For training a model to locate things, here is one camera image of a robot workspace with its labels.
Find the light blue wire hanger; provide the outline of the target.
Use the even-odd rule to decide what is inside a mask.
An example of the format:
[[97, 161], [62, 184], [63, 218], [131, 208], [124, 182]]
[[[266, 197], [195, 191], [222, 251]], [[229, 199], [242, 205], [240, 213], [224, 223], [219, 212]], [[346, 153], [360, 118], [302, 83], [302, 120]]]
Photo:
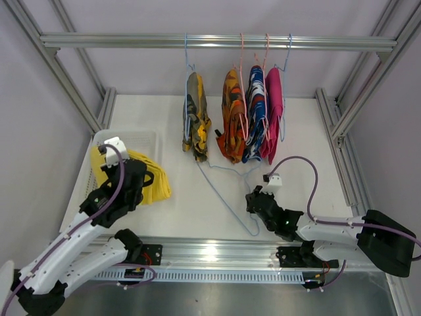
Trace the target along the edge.
[[260, 165], [246, 171], [213, 165], [209, 161], [202, 164], [196, 163], [196, 165], [207, 184], [237, 224], [247, 235], [251, 237], [259, 236], [260, 226], [258, 221], [254, 216], [243, 213], [243, 207], [245, 206], [245, 195], [252, 191], [249, 177], [260, 168]]

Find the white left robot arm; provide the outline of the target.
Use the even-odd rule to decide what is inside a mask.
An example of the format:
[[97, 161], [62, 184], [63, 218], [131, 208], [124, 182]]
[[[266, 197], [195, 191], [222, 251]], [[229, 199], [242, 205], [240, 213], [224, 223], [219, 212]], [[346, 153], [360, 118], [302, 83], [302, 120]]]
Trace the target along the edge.
[[78, 256], [94, 239], [142, 202], [142, 189], [152, 185], [153, 173], [140, 160], [102, 166], [107, 179], [90, 192], [73, 221], [30, 264], [15, 271], [11, 296], [29, 315], [53, 315], [75, 289], [97, 273], [120, 263], [138, 263], [143, 243], [126, 228], [108, 244], [82, 259]]

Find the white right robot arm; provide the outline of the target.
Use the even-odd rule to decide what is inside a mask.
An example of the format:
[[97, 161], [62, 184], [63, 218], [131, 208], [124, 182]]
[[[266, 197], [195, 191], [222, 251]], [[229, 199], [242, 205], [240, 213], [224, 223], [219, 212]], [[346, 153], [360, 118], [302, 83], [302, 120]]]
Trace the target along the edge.
[[299, 257], [307, 266], [320, 261], [371, 263], [379, 270], [406, 278], [410, 275], [416, 235], [403, 225], [370, 209], [348, 219], [316, 218], [280, 207], [273, 194], [257, 186], [245, 196], [246, 210], [266, 229], [288, 242], [301, 242]]

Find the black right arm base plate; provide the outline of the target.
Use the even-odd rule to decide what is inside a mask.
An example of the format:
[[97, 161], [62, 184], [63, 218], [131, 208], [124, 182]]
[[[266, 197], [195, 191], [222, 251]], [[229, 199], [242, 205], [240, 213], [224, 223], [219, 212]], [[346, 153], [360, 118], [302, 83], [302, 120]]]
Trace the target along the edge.
[[330, 268], [338, 268], [339, 261], [324, 261], [312, 252], [312, 247], [308, 246], [280, 246], [277, 248], [276, 257], [280, 262], [280, 267], [285, 268], [314, 268], [321, 269], [324, 263]]

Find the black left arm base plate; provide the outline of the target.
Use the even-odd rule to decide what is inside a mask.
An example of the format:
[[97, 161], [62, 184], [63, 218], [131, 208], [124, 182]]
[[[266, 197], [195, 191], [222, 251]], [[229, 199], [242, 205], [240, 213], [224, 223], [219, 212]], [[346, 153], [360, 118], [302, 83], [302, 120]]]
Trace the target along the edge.
[[160, 244], [144, 244], [141, 253], [135, 258], [134, 263], [148, 266], [160, 266], [163, 246]]

